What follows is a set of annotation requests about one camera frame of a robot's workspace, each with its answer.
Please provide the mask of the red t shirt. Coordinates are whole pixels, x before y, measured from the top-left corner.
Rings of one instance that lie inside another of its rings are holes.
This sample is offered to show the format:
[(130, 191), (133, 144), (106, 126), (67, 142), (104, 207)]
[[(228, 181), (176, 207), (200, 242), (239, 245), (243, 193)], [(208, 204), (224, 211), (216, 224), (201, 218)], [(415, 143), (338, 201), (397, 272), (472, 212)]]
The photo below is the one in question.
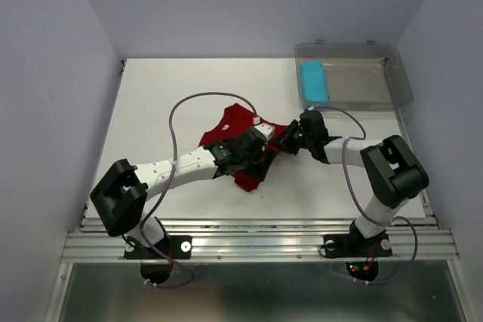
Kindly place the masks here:
[[(258, 182), (245, 175), (245, 169), (250, 167), (242, 160), (241, 147), (237, 137), (245, 130), (254, 126), (254, 113), (245, 107), (235, 103), (224, 109), (220, 123), (212, 130), (205, 132), (199, 145), (208, 150), (214, 156), (217, 170), (214, 176), (232, 176), (235, 184), (246, 192), (257, 189)], [(261, 161), (273, 162), (280, 148), (267, 144), (266, 157)]]

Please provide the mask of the clear plastic bin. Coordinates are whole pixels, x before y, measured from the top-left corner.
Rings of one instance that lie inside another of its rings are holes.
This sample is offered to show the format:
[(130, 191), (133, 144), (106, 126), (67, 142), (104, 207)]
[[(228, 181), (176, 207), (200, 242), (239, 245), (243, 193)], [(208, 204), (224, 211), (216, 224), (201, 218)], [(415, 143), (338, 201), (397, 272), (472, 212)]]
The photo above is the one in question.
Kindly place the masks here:
[[(392, 111), (411, 104), (413, 91), (398, 50), (388, 44), (302, 43), (295, 47), (297, 86), (303, 108), (328, 106), (355, 111)], [(300, 65), (323, 63), (329, 101), (303, 98)]]

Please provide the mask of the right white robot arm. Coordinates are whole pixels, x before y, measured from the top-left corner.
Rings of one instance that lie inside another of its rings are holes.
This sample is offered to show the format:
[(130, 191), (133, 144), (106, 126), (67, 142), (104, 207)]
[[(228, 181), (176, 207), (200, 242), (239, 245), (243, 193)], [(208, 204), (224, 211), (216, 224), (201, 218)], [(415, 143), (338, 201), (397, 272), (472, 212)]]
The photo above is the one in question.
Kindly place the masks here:
[(382, 247), (389, 240), (386, 229), (400, 209), (429, 185), (427, 172), (401, 136), (332, 136), (322, 113), (315, 110), (304, 111), (271, 144), (288, 154), (305, 149), (323, 164), (339, 164), (346, 179), (350, 166), (365, 170), (373, 195), (366, 207), (355, 203), (360, 215), (348, 233), (325, 237), (321, 248), (328, 258), (365, 255)]

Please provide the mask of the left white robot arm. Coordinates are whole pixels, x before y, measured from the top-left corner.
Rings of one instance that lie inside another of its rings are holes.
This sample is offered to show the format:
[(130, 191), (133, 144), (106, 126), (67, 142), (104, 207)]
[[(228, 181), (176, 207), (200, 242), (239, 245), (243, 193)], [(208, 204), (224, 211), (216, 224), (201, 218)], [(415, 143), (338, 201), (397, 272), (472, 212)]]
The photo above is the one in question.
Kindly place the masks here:
[(261, 163), (275, 128), (261, 123), (240, 135), (200, 146), (172, 159), (133, 165), (116, 161), (90, 193), (103, 226), (110, 237), (125, 236), (141, 244), (152, 257), (162, 256), (170, 237), (164, 226), (145, 212), (145, 204), (168, 190), (191, 182), (232, 176)]

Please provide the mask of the rolled light blue t shirt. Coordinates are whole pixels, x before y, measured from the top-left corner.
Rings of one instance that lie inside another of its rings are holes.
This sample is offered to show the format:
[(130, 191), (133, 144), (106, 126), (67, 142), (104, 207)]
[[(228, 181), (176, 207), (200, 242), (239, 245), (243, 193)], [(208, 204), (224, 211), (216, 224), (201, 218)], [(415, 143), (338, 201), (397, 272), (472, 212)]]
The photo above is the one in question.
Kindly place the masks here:
[(329, 94), (323, 63), (310, 60), (300, 65), (300, 85), (303, 98), (310, 102), (328, 102)]

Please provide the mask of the aluminium mounting rail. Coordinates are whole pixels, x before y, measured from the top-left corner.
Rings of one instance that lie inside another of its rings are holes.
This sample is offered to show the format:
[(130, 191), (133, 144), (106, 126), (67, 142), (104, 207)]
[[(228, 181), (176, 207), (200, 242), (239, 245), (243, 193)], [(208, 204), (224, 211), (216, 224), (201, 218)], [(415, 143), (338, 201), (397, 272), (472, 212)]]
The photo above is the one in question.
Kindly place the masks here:
[[(345, 233), (348, 219), (168, 219), (171, 235), (192, 237), (191, 263), (229, 262), (320, 262), (318, 252), (325, 235)], [(393, 262), (411, 257), (414, 241), (419, 241), (419, 260), (460, 258), (451, 231), (440, 229), (432, 217), (414, 221), (411, 230), (403, 222), (388, 228)], [(87, 218), (68, 234), (62, 262), (125, 262), (125, 243), (110, 237), (99, 219)]]

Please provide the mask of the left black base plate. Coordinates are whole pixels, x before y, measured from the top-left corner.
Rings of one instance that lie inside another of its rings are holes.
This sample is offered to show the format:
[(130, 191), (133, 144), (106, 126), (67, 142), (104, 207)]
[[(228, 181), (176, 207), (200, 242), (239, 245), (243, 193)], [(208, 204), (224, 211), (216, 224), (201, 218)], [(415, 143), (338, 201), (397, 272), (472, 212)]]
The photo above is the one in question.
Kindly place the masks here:
[[(146, 247), (138, 240), (127, 237), (124, 258), (127, 260), (162, 259), (151, 247)], [(155, 248), (172, 259), (187, 260), (191, 258), (192, 237), (190, 235), (168, 235)]]

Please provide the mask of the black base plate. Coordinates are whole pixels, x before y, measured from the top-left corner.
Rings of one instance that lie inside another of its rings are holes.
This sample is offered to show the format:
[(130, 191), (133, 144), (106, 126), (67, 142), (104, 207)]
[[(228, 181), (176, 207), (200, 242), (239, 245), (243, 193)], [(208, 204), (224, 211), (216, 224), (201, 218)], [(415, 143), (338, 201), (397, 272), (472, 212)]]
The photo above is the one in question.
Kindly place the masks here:
[[(124, 258), (127, 260), (162, 259), (151, 247), (146, 247), (138, 240), (127, 237)], [(172, 259), (187, 260), (191, 258), (192, 237), (190, 235), (168, 235), (155, 248)]]
[(376, 257), (392, 256), (389, 236), (385, 232), (368, 239), (350, 233), (325, 235), (321, 249), (329, 259), (365, 258), (372, 256), (373, 252)]

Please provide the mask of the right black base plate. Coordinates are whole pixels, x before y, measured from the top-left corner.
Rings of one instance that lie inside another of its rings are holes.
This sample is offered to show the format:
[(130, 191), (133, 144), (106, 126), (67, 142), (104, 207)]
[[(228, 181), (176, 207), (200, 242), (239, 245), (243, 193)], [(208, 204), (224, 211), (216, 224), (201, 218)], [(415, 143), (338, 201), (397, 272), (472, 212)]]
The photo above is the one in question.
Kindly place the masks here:
[(389, 236), (385, 232), (368, 239), (350, 233), (325, 235), (321, 249), (329, 259), (365, 258), (372, 256), (373, 252), (376, 257), (392, 256)]

